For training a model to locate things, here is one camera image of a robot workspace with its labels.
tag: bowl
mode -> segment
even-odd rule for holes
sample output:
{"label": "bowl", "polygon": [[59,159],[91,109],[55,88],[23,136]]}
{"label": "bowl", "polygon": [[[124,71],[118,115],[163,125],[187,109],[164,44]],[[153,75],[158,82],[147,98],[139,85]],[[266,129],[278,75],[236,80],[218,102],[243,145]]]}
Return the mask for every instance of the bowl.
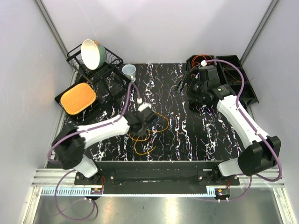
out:
{"label": "bowl", "polygon": [[81,56],[85,66],[90,70],[95,70],[104,64],[107,53],[98,41],[87,39],[81,45]]}

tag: white connector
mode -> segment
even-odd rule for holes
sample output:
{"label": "white connector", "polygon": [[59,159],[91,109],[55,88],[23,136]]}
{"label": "white connector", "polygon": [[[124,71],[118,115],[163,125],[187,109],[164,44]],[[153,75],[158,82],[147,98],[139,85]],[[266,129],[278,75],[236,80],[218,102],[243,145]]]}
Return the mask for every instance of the white connector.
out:
{"label": "white connector", "polygon": [[207,63],[206,63],[206,61],[205,61],[205,60],[201,61],[201,63],[200,63],[200,64],[201,64],[201,66],[202,66],[202,67],[204,67],[204,66],[206,66],[206,65],[207,65]]}
{"label": "white connector", "polygon": [[137,98],[137,103],[140,105],[142,104],[142,98]]}

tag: marble surface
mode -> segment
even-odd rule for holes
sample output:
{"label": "marble surface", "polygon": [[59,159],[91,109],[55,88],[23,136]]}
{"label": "marble surface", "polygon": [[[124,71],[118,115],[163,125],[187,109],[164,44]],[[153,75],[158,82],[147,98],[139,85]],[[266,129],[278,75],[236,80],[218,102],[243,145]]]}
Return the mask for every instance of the marble surface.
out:
{"label": "marble surface", "polygon": [[[136,64],[136,84],[145,101],[154,111],[169,119],[169,128],[154,133],[136,148],[148,155],[137,155],[134,142],[128,135],[116,136],[96,143],[86,150],[86,155],[95,161],[197,161],[227,160],[235,158],[243,150],[234,128],[213,106],[189,108],[188,97],[172,90],[181,79],[185,64]],[[137,94],[130,95],[129,110],[137,110]],[[122,111],[124,97],[110,110],[99,114],[93,123],[104,121]],[[71,121],[66,116],[65,124]],[[162,130],[167,121],[159,117],[153,130]]]}

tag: wire rack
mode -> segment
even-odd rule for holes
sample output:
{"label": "wire rack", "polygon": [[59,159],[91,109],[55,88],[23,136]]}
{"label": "wire rack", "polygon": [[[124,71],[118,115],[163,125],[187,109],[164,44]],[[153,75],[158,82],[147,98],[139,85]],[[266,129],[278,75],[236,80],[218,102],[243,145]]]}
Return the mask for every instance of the wire rack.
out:
{"label": "wire rack", "polygon": [[71,50],[67,54],[66,60],[78,72],[77,81],[56,96],[55,100],[63,108],[60,99],[65,92],[79,83],[89,84],[96,92],[96,100],[82,112],[76,115],[67,115],[76,124],[88,124],[103,110],[107,109],[107,106],[126,94],[129,79],[119,71],[119,66],[123,64],[123,60],[107,48],[105,48],[107,58],[104,64],[96,70],[88,69],[83,63],[80,46],[81,44]]}

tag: white wall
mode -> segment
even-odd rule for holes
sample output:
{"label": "white wall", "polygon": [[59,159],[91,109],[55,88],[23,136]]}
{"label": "white wall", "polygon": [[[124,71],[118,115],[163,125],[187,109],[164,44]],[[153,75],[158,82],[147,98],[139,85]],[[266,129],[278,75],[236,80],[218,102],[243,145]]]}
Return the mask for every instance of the white wall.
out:
{"label": "white wall", "polygon": [[0,4],[0,217],[19,220],[36,168],[45,163],[71,69],[32,0]]}
{"label": "white wall", "polygon": [[280,2],[244,67],[260,100],[253,106],[258,123],[282,141],[283,180],[299,220],[298,12],[299,1]]}
{"label": "white wall", "polygon": [[126,63],[242,56],[271,0],[43,0],[66,47],[100,41]]}

